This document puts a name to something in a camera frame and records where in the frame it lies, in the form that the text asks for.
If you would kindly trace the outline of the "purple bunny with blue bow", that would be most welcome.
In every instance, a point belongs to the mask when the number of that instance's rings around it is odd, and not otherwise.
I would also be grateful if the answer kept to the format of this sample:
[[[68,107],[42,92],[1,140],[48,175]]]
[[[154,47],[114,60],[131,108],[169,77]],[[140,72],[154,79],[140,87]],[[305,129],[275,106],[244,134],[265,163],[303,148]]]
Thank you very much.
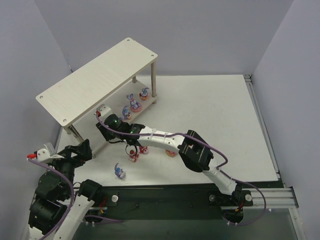
[[[124,179],[126,176],[124,170],[119,167],[119,163],[116,163],[114,166],[114,174],[121,180]]]

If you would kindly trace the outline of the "purple bunny with pink base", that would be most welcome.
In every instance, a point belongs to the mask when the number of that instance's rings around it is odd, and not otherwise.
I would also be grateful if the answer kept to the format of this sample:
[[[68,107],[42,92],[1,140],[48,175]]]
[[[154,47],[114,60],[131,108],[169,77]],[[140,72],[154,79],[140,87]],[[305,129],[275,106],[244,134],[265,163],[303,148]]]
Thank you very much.
[[[122,120],[131,120],[132,119],[132,114],[128,109],[128,105],[125,105],[122,109]]]

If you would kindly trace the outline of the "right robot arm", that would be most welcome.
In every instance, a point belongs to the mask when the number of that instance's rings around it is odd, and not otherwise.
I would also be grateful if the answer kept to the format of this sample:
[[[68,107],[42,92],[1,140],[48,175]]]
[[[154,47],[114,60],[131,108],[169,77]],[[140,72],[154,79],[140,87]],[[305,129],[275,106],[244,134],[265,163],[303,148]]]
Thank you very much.
[[[119,139],[135,148],[154,147],[176,153],[189,170],[206,175],[221,194],[237,200],[240,198],[242,187],[221,169],[229,162],[228,158],[206,143],[194,130],[170,133],[143,124],[129,124],[115,114],[104,120],[98,113],[95,117],[98,121],[96,127],[107,141]]]

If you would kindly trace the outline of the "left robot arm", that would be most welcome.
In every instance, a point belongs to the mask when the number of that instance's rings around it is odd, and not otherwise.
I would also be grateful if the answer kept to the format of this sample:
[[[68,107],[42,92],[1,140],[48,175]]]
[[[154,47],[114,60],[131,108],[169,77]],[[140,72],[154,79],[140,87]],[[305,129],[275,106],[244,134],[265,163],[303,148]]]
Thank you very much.
[[[70,240],[89,208],[104,200],[102,185],[87,179],[74,189],[75,169],[93,158],[90,141],[68,145],[57,152],[51,143],[27,156],[27,161],[45,168],[29,208],[32,240]]]

